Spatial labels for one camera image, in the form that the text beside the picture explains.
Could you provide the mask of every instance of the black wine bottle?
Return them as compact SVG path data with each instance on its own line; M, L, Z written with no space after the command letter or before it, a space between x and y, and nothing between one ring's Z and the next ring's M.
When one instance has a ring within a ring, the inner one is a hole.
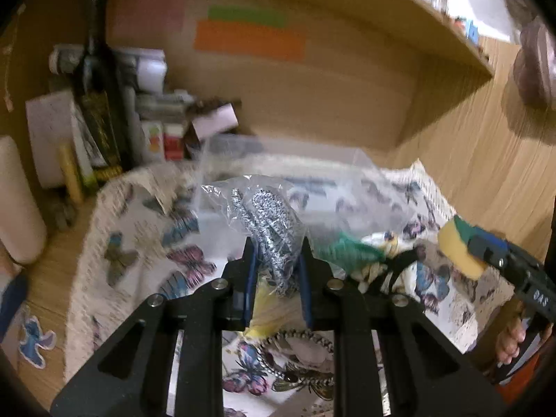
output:
M106 1L90 0L88 38L73 74L75 97L88 129L85 149L99 182L132 167L116 58L106 44Z

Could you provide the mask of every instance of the bottle label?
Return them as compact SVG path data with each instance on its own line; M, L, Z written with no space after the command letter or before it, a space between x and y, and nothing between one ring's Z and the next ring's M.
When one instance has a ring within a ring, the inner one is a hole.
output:
M105 182L123 172L114 138L106 92L88 92L81 98L81 108L90 142L87 154L97 180Z

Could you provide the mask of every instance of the screw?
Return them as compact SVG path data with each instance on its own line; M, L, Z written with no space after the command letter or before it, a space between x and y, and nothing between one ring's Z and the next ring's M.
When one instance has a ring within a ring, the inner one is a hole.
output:
M211 282L212 288L216 290L224 290L228 286L228 281L219 277Z
M404 308L409 304L408 297L404 295L394 295L392 297L392 302L397 308Z
M157 308L160 304L164 302L164 297L158 293L148 297L147 304L152 308Z
M340 279L330 279L327 283L326 286L330 289L330 290L341 290L344 286L344 281L341 281Z

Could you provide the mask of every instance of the hand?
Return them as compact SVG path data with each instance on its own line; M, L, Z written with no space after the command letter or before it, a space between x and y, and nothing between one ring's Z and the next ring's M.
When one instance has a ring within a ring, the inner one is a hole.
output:
M552 334L552 324L544 330L540 345ZM525 330L519 317L513 319L496 339L496 359L506 365L519 356L519 344L525 340Z

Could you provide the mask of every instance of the white tube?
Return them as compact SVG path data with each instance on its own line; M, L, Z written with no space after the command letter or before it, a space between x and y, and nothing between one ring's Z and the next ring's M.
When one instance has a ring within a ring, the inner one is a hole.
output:
M0 138L0 240L17 263L37 260L46 225L34 201L15 141Z

